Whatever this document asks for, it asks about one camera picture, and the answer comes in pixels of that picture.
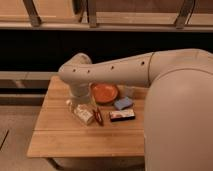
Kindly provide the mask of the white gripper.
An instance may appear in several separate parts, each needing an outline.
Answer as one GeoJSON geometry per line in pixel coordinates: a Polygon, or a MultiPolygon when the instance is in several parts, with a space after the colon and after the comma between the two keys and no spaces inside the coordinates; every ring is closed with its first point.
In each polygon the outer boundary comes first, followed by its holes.
{"type": "Polygon", "coordinates": [[[71,84],[69,88],[70,99],[74,105],[87,104],[91,101],[88,83],[71,84]]]}

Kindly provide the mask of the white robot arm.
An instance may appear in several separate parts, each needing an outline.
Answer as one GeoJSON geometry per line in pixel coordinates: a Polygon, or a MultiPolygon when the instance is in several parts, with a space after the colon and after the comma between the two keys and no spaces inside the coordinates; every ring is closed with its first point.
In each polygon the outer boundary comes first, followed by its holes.
{"type": "Polygon", "coordinates": [[[168,50],[97,64],[79,53],[58,74],[77,103],[91,83],[146,87],[145,170],[213,171],[213,53],[168,50]]]}

